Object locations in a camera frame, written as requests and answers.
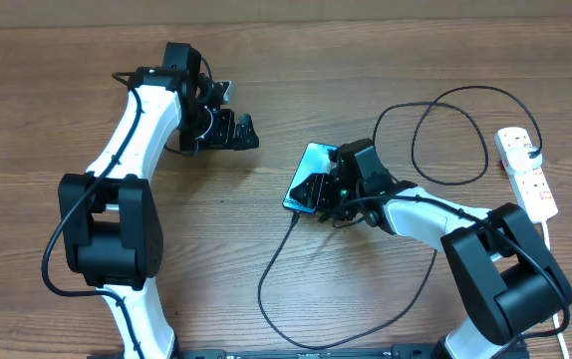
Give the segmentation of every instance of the robotic hand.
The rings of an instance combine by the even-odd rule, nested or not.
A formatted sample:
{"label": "robotic hand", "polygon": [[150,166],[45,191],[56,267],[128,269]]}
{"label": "robotic hand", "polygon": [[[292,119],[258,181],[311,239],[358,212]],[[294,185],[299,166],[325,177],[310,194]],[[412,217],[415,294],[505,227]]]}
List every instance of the robotic hand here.
{"label": "robotic hand", "polygon": [[[523,358],[522,339],[567,327],[572,288],[523,209],[466,207],[396,181],[370,139],[339,148],[310,144],[283,204],[323,211],[320,221],[360,213],[372,227],[445,253],[468,318],[436,345],[394,345],[396,359]],[[498,272],[493,261],[514,254],[518,263]],[[558,330],[521,335],[559,310],[564,325]]]}
{"label": "robotic hand", "polygon": [[[199,73],[202,61],[208,78]],[[82,273],[112,309],[126,348],[117,357],[168,359],[179,352],[155,286],[162,230],[150,191],[161,151],[173,130],[180,132],[179,151],[170,151],[183,155],[255,149],[259,140],[249,115],[242,115],[235,125],[233,112],[221,108],[229,103],[233,84],[213,82],[207,63],[188,44],[168,43],[161,67],[140,67],[114,77],[130,90],[127,108],[87,172],[63,176],[58,187],[63,219],[59,229],[69,268]],[[120,222],[94,220],[93,213],[105,210],[118,211]],[[51,248],[43,259],[47,286],[63,296],[92,295],[94,291],[66,292],[51,283],[46,274]]]}

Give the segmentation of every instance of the power strip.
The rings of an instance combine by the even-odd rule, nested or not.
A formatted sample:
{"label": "power strip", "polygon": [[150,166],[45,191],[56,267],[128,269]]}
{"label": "power strip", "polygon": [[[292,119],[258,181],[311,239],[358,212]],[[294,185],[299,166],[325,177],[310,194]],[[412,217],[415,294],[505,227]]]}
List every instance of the power strip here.
{"label": "power strip", "polygon": [[514,127],[501,129],[494,136],[494,142],[518,205],[527,212],[530,220],[540,223],[556,215],[558,207],[541,167],[543,156],[530,157],[536,148],[527,131]]}

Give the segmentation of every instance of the white power cord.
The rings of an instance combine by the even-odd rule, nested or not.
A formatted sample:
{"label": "white power cord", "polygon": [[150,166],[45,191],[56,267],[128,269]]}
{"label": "white power cord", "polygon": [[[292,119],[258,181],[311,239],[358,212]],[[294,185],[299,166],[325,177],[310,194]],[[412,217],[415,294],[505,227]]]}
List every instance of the white power cord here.
{"label": "white power cord", "polygon": [[[545,245],[547,246],[547,249],[552,250],[549,242],[549,229],[547,229],[547,222],[545,220],[541,221],[541,227],[543,228],[543,239],[545,239]],[[558,329],[560,326],[558,321],[558,314],[554,314],[554,316],[552,316],[552,321],[554,322],[554,328]],[[558,344],[561,347],[563,359],[570,359],[569,350],[567,350],[567,345],[565,344],[565,337],[563,336],[563,333],[556,334],[556,337],[558,338]]]}

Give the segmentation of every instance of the wooden table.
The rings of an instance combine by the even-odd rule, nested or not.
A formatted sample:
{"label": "wooden table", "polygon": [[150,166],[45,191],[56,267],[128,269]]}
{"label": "wooden table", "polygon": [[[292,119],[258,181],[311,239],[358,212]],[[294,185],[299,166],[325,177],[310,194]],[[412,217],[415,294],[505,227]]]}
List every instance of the wooden table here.
{"label": "wooden table", "polygon": [[[52,294],[40,260],[59,218],[60,177],[83,172],[122,115],[126,91],[109,74],[160,64],[166,41],[191,43],[216,79],[236,82],[232,108],[252,114],[261,140],[255,151],[164,154],[157,166],[152,187],[165,235],[158,286],[184,349],[293,348],[264,322],[255,295],[288,226],[281,199],[306,144],[368,137],[388,105],[432,100],[456,86],[511,91],[538,119],[560,208],[549,222],[553,252],[572,283],[572,18],[0,31],[0,358],[122,348],[104,301]],[[468,110],[486,135],[491,166],[482,180],[445,187],[415,172],[410,142],[421,109],[385,119],[382,161],[398,178],[460,203],[514,201],[492,136],[508,126],[533,135],[527,118],[491,92],[447,101]],[[420,132],[418,161],[433,176],[462,180],[480,171],[482,151],[464,118],[437,110]],[[296,340],[341,339],[405,307],[430,256],[412,239],[367,226],[333,230],[305,217],[267,279],[266,307]],[[67,267],[62,240],[51,273],[63,288],[86,288]],[[439,255],[408,315],[344,347],[435,342],[464,316]],[[572,324],[567,340],[572,353]],[[529,344],[535,358],[560,355],[553,338]]]}

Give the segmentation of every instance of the white power strip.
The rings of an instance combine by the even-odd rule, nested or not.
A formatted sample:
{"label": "white power strip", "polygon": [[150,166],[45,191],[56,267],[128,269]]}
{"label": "white power strip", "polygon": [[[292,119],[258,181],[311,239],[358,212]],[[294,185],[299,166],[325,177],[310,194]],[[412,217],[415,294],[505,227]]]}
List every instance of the white power strip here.
{"label": "white power strip", "polygon": [[[525,129],[505,128],[494,136],[503,167],[509,176],[518,205],[527,212],[534,223],[541,223],[547,249],[551,250],[546,220],[558,213],[552,190],[543,174],[543,156],[531,158],[536,151]],[[554,328],[559,327],[558,314],[552,317]],[[556,335],[563,359],[570,359],[563,333]]]}

